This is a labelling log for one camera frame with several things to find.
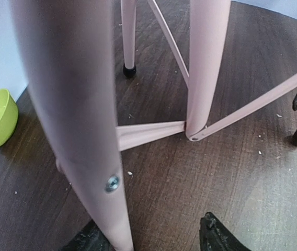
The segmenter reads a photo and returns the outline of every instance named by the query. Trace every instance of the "stool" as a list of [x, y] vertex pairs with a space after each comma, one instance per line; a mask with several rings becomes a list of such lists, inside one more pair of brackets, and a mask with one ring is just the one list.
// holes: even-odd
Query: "stool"
[[[155, 0], [148, 0], [188, 86], [186, 121], [117, 126], [112, 2], [12, 1], [29, 92], [58, 168], [117, 251], [132, 251], [120, 151], [185, 131], [190, 141], [229, 126], [297, 87], [297, 74], [206, 127], [230, 0], [190, 0], [189, 73]], [[126, 77], [136, 74], [135, 0], [122, 0]]]

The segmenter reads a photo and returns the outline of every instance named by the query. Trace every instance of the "screw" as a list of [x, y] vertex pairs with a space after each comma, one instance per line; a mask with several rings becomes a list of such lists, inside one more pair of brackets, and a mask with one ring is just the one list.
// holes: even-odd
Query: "screw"
[[118, 188], [118, 186], [119, 186], [119, 178], [116, 175], [113, 175], [108, 179], [105, 190], [106, 192], [113, 192]]

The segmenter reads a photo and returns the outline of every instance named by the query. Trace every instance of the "dark wood floor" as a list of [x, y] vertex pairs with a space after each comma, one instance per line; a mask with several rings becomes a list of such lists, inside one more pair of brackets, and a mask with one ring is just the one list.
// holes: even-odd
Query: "dark wood floor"
[[[188, 63], [188, 0], [159, 4]], [[119, 123], [185, 119], [185, 84], [144, 2], [138, 6], [138, 74], [124, 79], [119, 3], [115, 8]], [[209, 124], [296, 72], [297, 20], [233, 2]], [[207, 211], [253, 251], [297, 250], [297, 148], [288, 143], [297, 128], [293, 96], [199, 143], [178, 134], [123, 152], [137, 250], [199, 250], [199, 220]], [[89, 216], [57, 172], [26, 92], [18, 106], [17, 129], [0, 148], [0, 250], [57, 250]]]

